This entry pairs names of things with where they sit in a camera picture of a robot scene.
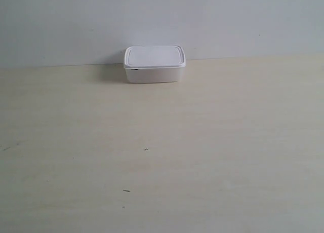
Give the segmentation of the white lidded plastic container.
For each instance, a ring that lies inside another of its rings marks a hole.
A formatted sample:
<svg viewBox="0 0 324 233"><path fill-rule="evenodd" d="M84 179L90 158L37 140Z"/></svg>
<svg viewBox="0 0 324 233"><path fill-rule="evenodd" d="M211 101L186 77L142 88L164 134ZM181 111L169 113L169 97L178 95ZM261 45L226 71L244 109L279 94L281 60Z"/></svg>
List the white lidded plastic container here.
<svg viewBox="0 0 324 233"><path fill-rule="evenodd" d="M130 83L178 82L185 67L181 46L131 46L125 50L124 69Z"/></svg>

